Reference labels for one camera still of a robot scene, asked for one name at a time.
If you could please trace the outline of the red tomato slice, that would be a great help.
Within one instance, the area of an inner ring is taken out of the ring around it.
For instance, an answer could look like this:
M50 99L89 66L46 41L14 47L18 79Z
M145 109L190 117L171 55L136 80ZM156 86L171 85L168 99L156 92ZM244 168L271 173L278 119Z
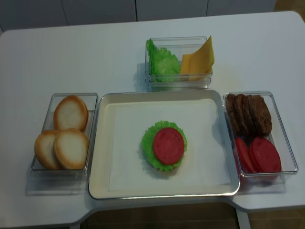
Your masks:
M161 163L173 165L184 155L183 136L172 127L163 128L154 138L153 151Z

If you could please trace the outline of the lettuce leaf on tray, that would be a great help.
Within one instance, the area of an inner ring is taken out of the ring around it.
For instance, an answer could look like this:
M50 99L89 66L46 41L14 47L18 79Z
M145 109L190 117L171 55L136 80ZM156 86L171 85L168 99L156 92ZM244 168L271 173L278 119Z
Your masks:
M143 148L143 152L144 155L148 161L148 163L154 167L156 170L162 171L162 172L170 172L174 169L176 169L177 167L179 167L181 165L182 159L183 157L175 164L173 165L165 165L163 163L161 163L157 157L154 154L153 151L153 141L154 138L156 136L156 134L158 133L158 131L160 131L163 128L167 128L167 127L172 127L176 130L178 130L180 132L180 134L183 136L184 139L184 153L187 150L187 139L186 136L183 132L183 130L181 128L178 127L178 125L174 122L168 122L168 121L159 121L157 123L155 123L153 126L149 127L143 137L142 137L142 141L141 141L141 146Z

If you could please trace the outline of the lettuce leaf in container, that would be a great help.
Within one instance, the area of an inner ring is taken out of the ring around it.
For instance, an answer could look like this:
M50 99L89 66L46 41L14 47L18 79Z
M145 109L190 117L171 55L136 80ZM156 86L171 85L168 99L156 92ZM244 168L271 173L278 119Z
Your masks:
M157 48L152 39L146 41L150 61L150 73L153 75L178 74L180 64L176 55L164 47Z

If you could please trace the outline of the yellow cheese slice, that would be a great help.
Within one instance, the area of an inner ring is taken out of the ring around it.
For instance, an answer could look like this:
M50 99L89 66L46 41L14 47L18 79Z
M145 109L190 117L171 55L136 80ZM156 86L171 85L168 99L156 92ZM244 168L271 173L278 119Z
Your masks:
M184 75L180 80L182 82L202 81L206 74L212 72L214 64L214 50L212 36L192 54L184 54L180 68L180 74Z

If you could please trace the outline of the brown meat patty leftmost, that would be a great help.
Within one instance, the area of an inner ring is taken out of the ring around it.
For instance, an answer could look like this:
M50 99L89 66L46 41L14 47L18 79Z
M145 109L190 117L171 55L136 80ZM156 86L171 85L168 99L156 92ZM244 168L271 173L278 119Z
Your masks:
M241 131L234 114L234 98L235 98L234 94L228 94L225 100L225 105L231 121L233 132L235 133L236 136L239 136Z

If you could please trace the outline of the brown meat patty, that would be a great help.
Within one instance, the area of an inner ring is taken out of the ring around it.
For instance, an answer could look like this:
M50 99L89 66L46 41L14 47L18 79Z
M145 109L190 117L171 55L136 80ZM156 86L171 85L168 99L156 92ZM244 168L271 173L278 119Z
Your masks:
M251 98L252 98L251 95L246 95L243 98L243 102L242 102L242 105L243 105L243 116L244 116L244 122L245 122L245 124L247 126L249 135L257 136L257 130L256 130L256 127L255 127L255 125L253 123L252 116L250 114L250 108L249 108L249 102L250 102Z
M234 98L235 98L234 94L228 94L225 100L225 105L231 121L233 132L235 133L236 136L239 136L241 131L234 114Z
M260 95L251 96L249 111L258 136L268 136L272 131L272 119L269 109Z
M234 114L237 121L237 124L240 129L240 135L249 136L250 132L248 127L244 121L244 114L243 114L243 99L245 95L238 94L234 97Z

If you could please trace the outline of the back bun half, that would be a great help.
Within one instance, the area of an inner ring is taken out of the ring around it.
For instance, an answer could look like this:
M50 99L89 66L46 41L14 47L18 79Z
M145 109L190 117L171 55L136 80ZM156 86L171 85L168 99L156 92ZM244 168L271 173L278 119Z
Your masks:
M75 95L65 97L56 107L53 115L55 130L75 128L84 131L89 112L84 101Z

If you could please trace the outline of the bun half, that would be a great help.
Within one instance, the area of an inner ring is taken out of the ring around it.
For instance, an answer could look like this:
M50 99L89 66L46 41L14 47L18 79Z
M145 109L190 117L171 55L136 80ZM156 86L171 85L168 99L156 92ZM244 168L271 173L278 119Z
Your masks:
M58 135L57 130L45 130L36 139L34 144L35 156L46 169L62 169L54 153L54 139Z
M56 107L53 115L55 130L75 128L84 131L89 112L84 101L75 95L65 97Z
M54 153L64 169L83 169L86 164L89 140L77 129L65 129L54 139Z

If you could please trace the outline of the front right bun half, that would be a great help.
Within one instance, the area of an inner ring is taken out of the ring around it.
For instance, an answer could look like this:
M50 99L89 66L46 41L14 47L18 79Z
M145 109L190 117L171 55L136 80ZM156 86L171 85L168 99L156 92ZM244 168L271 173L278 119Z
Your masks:
M64 169L83 169L86 164L89 140L77 129L65 129L54 139L54 153Z

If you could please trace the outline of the left tomato slice in container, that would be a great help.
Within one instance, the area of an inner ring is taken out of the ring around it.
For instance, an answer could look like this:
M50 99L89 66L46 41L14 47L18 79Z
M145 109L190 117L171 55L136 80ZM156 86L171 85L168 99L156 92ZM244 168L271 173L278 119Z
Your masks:
M253 166L253 163L249 156L249 149L244 140L240 137L238 137L235 140L236 148L239 154L239 158L241 160L241 163L243 164L243 167L246 169L249 173L256 173L256 169Z

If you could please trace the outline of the tomato slice in container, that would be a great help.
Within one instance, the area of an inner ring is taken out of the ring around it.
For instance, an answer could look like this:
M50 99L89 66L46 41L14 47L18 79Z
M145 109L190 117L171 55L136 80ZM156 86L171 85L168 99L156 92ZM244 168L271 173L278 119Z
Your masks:
M250 144L249 154L259 173L281 172L281 159L274 145L263 137L256 137Z
M240 137L238 137L235 140L236 148L239 154L239 158L241 160L241 163L243 164L243 167L246 169L249 173L256 173L256 169L253 166L253 163L249 156L249 149L244 140Z

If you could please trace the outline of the clear plastic bun container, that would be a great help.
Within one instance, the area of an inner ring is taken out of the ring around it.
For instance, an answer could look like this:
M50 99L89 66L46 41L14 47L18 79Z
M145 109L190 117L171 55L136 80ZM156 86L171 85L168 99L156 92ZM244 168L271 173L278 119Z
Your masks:
M98 116L96 93L53 94L34 143L28 196L85 193Z

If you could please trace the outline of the front left bun half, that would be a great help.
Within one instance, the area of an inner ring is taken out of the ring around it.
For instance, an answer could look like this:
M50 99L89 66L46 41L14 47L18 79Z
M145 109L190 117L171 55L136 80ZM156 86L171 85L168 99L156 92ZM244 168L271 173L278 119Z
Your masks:
M57 130L45 130L36 139L34 144L35 156L46 169L62 169L54 153L54 139L58 135Z

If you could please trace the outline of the clear patty tomato container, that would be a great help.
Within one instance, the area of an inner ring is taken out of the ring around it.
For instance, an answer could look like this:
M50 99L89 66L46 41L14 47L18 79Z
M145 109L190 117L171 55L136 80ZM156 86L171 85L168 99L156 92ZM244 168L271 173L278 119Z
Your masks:
M296 175L298 165L273 95L233 92L223 99L242 188L283 185Z

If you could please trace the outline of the right tomato slice in container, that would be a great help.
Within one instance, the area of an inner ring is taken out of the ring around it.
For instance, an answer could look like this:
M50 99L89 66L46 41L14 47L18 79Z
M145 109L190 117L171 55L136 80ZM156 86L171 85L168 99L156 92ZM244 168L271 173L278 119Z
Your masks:
M259 173L281 172L281 159L274 145L263 137L256 137L250 144L249 154Z

